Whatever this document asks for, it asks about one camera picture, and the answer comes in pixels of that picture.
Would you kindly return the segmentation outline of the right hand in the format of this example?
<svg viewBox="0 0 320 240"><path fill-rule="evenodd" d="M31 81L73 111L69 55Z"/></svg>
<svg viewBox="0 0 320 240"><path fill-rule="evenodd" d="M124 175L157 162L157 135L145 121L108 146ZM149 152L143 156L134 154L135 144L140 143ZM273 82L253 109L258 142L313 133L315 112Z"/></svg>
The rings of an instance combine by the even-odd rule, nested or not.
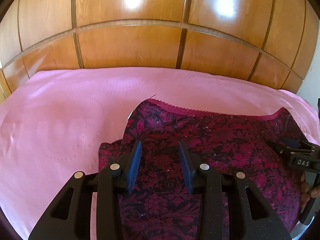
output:
<svg viewBox="0 0 320 240"><path fill-rule="evenodd" d="M318 198L320 196L320 187L318 185L313 189L310 189L308 183L305 181L305 173L302 174L300 181L302 192L300 206L305 207L311 198Z"/></svg>

